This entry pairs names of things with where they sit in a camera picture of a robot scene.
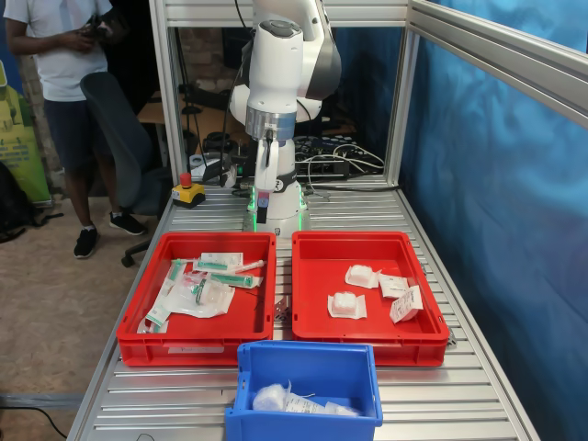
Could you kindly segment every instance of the red button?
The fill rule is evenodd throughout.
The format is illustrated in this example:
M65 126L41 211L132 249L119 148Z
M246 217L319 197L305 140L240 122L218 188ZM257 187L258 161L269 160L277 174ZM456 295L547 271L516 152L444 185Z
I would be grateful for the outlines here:
M192 175L190 173L183 173L180 175L180 186L183 188L192 187Z

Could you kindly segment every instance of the black backpack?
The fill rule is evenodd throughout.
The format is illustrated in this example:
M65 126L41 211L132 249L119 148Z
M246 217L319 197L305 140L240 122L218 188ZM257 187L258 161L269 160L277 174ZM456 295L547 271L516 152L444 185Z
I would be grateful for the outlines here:
M27 194L18 186L8 167L0 162L0 243L16 239L25 232L24 225L41 227L48 219L63 216L62 213L45 216L39 223L35 216L40 212L28 200Z

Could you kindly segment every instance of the wooden table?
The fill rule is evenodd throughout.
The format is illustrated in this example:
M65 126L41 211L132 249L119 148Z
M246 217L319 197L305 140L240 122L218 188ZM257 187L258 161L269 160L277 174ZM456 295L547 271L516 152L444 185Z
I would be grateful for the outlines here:
M153 98L161 97L160 92L155 92ZM179 106L180 114L186 107L184 96L179 95ZM200 137L205 140L207 136L213 131L222 131L222 120L224 118L224 111L218 110L217 108L205 107L196 105L202 112L197 113L195 116L198 119L198 128L200 130ZM190 117L190 132L197 134L196 124L194 118L191 115L181 114L182 126L184 130L187 130L187 119ZM139 122L143 124L155 124L157 130L157 140L159 141L159 150L162 155L162 163L167 165L169 158L169 152L165 136L165 115L164 105L161 102L158 103L147 103L137 115ZM245 132L245 127L237 119L231 115L231 112L227 115L227 132L230 134L231 139L235 141L241 141L243 144L249 142L249 135Z

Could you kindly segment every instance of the black sneaker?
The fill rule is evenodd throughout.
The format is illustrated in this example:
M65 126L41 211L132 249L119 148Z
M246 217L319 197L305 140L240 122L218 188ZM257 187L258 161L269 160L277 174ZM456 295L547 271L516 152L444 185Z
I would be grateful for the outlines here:
M145 226L130 214L123 214L115 218L112 216L112 213L110 213L110 226L112 228L121 228L133 236L141 236L147 232Z
M76 259L87 259L92 255L96 248L98 240L98 231L96 228L92 230L82 229L80 237L77 240L77 245L73 249L73 255Z

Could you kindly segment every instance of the blue plastic bin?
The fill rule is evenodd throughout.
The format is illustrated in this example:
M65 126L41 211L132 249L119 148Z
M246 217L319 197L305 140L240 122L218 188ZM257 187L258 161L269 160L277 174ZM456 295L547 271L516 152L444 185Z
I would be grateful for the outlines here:
M239 346L239 383L225 411L227 441L372 441L382 425L374 352L369 345L255 342ZM288 382L320 405L352 407L362 416L253 410L262 388Z

